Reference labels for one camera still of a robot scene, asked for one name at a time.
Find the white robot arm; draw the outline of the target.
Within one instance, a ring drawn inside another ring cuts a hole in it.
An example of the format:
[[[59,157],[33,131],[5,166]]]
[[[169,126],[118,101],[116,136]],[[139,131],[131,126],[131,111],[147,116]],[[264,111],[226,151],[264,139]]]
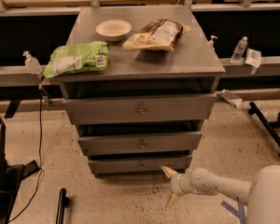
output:
[[[246,224],[280,224],[280,165],[260,169],[251,182],[216,175],[205,168],[184,174],[164,165],[161,169],[170,179],[168,207],[190,193],[221,193],[247,207]]]

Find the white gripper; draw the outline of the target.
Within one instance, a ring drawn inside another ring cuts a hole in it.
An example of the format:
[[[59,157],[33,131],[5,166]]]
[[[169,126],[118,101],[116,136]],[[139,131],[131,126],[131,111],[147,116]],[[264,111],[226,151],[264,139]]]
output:
[[[192,185],[190,183],[189,173],[180,174],[170,167],[164,165],[161,167],[161,169],[164,171],[165,175],[171,179],[170,186],[173,193],[170,195],[170,198],[166,204],[166,207],[170,208],[176,204],[179,199],[178,196],[192,193]]]

